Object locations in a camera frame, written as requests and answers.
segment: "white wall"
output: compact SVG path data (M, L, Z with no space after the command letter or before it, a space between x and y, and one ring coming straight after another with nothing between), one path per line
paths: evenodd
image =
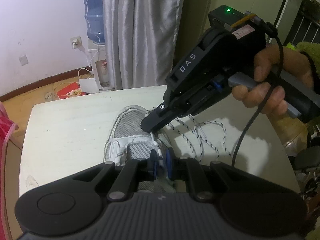
M83 0L0 0L0 96L87 66L70 44L76 36L87 48ZM21 66L24 54L29 64Z

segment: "human hand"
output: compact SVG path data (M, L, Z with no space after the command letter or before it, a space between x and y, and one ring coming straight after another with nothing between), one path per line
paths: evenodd
M313 78L308 58L292 49L283 48L283 69L291 73L308 88L313 88ZM270 45L257 53L254 57L254 80L262 82L269 75L272 65L279 64L280 53L277 45ZM242 101L246 107L255 107L265 98L270 84L263 82L250 92L246 86L240 85L232 89L235 99ZM261 113L283 115L287 112L287 103L284 100L285 92L281 86L276 87L271 93Z

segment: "wall outlet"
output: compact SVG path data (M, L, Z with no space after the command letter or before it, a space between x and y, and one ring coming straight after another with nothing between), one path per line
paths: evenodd
M21 66L26 65L29 63L28 58L26 55L23 55L21 57L19 57L19 61L21 63Z
M73 49L79 48L82 45L80 36L70 38L70 42Z

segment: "screw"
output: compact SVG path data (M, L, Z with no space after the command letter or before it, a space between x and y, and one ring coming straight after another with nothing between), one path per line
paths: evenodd
M122 199L123 197L124 197L124 193L121 191L114 191L109 194L109 198L113 200L119 200L119 199Z
M209 200L212 199L213 194L208 191L201 191L197 194L197 198L201 200Z

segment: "black cuff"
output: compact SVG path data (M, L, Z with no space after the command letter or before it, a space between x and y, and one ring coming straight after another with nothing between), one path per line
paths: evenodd
M301 54L305 55L308 60L309 60L309 64L311 67L311 72L312 72L312 79L313 79L313 91L316 92L318 95L320 95L320 78L317 74L317 69L315 67L315 63L313 62L312 58L310 57L310 55L304 51L300 52Z

